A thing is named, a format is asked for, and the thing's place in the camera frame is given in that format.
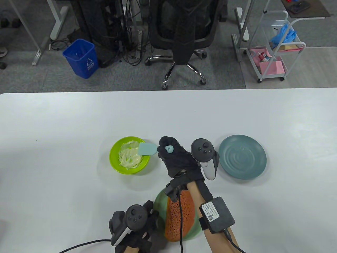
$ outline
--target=label sticker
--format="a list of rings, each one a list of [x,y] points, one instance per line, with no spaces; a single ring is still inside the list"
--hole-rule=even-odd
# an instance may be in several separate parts
[[[92,61],[92,59],[88,58],[88,61],[87,61],[88,70],[91,69],[93,66],[94,66],[94,62]]]
[[[217,218],[220,217],[212,202],[203,204],[201,208],[203,209],[209,222],[216,220]]]

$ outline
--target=light blue spatula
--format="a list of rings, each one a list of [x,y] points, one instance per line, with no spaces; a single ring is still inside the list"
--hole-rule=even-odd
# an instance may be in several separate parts
[[[173,152],[173,146],[166,146],[166,151],[168,153]],[[138,154],[140,156],[153,156],[157,153],[157,145],[152,143],[141,142],[138,147]]]

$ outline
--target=gray carpet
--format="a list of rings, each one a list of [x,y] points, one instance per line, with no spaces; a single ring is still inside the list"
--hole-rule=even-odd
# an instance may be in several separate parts
[[[28,21],[39,43],[48,36],[54,25],[54,19],[46,0],[15,0],[20,13]],[[323,0],[333,15],[322,21],[303,21],[295,28],[301,40],[308,46],[336,46],[334,33],[337,18],[334,15],[337,3]],[[198,76],[187,67],[175,68],[169,89],[244,89],[244,79],[239,63],[235,60],[232,49],[231,34],[238,33],[235,24],[234,8],[244,6],[246,0],[229,2],[229,18],[218,26],[213,44],[206,49],[207,59],[201,61],[196,57],[191,64],[201,70],[207,79],[206,86],[199,84]],[[265,1],[256,1],[250,19],[249,29],[256,27]],[[281,2],[273,0],[272,9],[282,8]],[[0,0],[0,9],[11,9],[7,0]],[[73,12],[70,11],[59,38],[65,37],[76,27]],[[38,66],[31,65],[36,49],[23,27],[19,29],[0,29],[0,45],[6,46],[8,55],[1,59],[8,64],[6,70],[0,71],[0,94],[5,92],[63,92],[63,91],[120,91],[120,90],[160,90],[161,82],[170,67],[169,63],[155,63],[144,66],[144,61],[130,66],[124,61],[116,62],[106,69],[99,69],[90,79],[77,77],[60,51],[45,51]],[[159,50],[151,54],[161,54]]]

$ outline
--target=blue trash bin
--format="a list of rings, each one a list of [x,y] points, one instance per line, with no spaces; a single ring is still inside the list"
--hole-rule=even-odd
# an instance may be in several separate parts
[[[97,69],[98,61],[95,45],[84,39],[77,39],[68,47],[63,56],[76,75],[88,79]]]

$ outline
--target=blue plastic bag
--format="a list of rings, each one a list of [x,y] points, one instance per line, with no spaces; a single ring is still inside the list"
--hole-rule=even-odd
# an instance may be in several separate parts
[[[278,34],[270,40],[270,42],[273,43],[272,49],[277,47],[287,29],[288,24],[284,24],[282,28],[278,31]],[[296,38],[296,31],[290,29],[282,43],[293,42],[295,38]]]

